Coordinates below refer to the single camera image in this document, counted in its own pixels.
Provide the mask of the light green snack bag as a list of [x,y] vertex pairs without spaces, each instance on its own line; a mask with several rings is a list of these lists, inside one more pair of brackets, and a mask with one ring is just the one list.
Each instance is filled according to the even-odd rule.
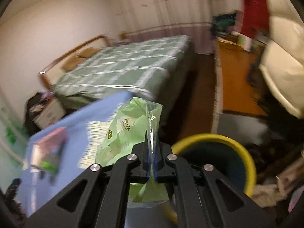
[[102,144],[98,145],[95,161],[104,166],[115,164],[129,155],[133,146],[147,140],[148,181],[131,183],[129,200],[135,206],[161,204],[169,199],[164,184],[156,182],[157,135],[163,105],[133,97],[119,108],[107,130]]

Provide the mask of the yellow rimmed trash bin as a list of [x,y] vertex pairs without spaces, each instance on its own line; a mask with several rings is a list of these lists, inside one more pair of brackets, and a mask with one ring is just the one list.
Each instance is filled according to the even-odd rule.
[[256,168],[238,142],[217,134],[182,139],[166,156],[174,172],[178,227],[260,227],[250,196]]

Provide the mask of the pink strawberry milk carton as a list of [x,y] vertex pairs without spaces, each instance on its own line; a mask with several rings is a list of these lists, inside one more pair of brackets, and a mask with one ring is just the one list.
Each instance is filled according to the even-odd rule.
[[57,128],[53,132],[40,139],[38,142],[35,142],[31,153],[30,165],[42,170],[40,167],[40,162],[43,157],[43,152],[49,147],[53,147],[62,142],[67,142],[66,131],[67,130],[65,127]]

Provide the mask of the green plaid bed cover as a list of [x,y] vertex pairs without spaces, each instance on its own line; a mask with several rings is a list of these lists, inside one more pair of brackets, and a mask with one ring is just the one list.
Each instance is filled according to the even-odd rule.
[[179,93],[192,52],[186,35],[106,47],[64,74],[53,90],[70,109],[123,91],[163,104]]

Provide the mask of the white bedside drawer cabinet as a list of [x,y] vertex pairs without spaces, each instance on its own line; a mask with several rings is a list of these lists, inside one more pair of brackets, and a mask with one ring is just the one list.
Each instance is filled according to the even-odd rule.
[[53,98],[33,121],[42,130],[59,121],[65,114],[66,110],[60,101]]

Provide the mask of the black clothes pile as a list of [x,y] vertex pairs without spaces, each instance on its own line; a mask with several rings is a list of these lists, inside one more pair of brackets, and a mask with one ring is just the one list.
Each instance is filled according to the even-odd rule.
[[35,123],[35,119],[43,112],[53,98],[53,93],[44,89],[35,93],[35,95],[27,101],[24,126],[29,136],[41,131]]

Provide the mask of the brown left pillow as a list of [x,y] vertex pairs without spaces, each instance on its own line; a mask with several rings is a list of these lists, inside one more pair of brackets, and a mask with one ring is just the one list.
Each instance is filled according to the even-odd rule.
[[83,57],[80,53],[75,53],[71,55],[67,60],[64,61],[64,63],[61,66],[61,69],[65,72],[70,72],[74,70],[79,64],[86,61],[87,58]]

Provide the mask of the brown pillow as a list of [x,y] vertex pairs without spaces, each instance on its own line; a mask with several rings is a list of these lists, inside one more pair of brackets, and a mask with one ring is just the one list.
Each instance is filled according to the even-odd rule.
[[79,64],[86,61],[87,58],[83,57],[80,53],[75,53],[71,55],[67,60],[64,61],[64,63],[61,66],[61,69],[65,72],[70,72],[74,70]]
[[81,58],[91,58],[94,54],[101,51],[102,48],[89,47],[79,52]]

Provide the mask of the brown right pillow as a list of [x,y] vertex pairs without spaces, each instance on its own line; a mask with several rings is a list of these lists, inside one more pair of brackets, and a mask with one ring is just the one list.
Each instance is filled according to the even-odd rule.
[[89,47],[79,52],[81,58],[91,58],[94,54],[101,51],[102,48]]

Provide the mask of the sliding wardrobe with leaf print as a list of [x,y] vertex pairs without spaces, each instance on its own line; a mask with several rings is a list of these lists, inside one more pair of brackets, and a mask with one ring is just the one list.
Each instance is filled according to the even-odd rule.
[[21,176],[29,137],[3,93],[0,104],[1,190],[6,191],[12,181]]

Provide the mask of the orange wooden desk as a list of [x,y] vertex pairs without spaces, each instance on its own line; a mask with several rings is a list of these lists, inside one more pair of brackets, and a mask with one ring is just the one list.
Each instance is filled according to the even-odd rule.
[[214,40],[214,49],[217,63],[222,71],[223,112],[255,118],[266,117],[266,113],[253,98],[253,87],[246,81],[249,67],[255,62],[256,55],[221,39]]

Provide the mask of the white puffy jacket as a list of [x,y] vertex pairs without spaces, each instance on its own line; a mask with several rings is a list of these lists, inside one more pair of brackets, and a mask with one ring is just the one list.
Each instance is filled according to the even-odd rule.
[[266,0],[269,41],[259,65],[271,94],[303,118],[303,8],[299,0]]

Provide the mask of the striped pink white curtain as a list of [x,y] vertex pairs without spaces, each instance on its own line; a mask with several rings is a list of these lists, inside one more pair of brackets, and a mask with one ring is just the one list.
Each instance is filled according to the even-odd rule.
[[119,34],[131,42],[187,35],[195,51],[213,52],[213,18],[241,8],[241,0],[110,0]]

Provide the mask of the red hanging cloth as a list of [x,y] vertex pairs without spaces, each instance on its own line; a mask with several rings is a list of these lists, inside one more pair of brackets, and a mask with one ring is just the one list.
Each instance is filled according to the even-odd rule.
[[266,0],[244,0],[241,34],[253,39],[257,31],[269,31]]

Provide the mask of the wooden bed frame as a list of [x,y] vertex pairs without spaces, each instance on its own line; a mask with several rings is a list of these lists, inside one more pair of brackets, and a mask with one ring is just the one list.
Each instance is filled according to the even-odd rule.
[[74,56],[89,47],[112,47],[112,43],[108,37],[99,35],[66,52],[38,73],[38,77],[43,86],[46,89],[51,90],[51,87],[65,74],[65,71],[61,68],[65,61],[67,61],[71,56]]

